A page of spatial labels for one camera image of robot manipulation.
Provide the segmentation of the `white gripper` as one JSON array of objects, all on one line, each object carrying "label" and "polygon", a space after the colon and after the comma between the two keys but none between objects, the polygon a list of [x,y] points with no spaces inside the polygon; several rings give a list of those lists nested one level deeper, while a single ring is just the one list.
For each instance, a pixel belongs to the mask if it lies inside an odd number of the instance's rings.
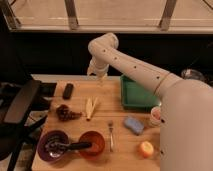
[{"label": "white gripper", "polygon": [[87,75],[88,76],[94,75],[96,77],[96,80],[98,81],[99,85],[104,84],[104,81],[105,81],[106,77],[108,76],[107,72],[108,72],[107,67],[100,69],[93,65],[90,65],[87,69]]}]

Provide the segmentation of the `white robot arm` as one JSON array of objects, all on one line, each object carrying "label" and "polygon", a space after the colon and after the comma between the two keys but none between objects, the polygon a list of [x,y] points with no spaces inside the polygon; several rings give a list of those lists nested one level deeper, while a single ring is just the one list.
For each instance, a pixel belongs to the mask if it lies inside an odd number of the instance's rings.
[{"label": "white robot arm", "polygon": [[118,44],[113,33],[90,41],[88,72],[103,77],[112,66],[160,99],[160,170],[213,171],[213,87],[126,55]]}]

